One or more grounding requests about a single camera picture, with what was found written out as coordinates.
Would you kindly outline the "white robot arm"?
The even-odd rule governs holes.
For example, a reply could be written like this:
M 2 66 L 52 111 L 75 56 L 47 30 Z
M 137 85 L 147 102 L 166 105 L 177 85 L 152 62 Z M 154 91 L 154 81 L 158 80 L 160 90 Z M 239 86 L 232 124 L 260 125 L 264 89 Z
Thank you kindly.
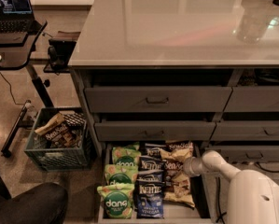
M 279 224 L 279 185 L 263 173 L 240 170 L 214 150 L 185 159 L 183 170 L 189 176 L 218 172 L 230 182 L 228 224 Z

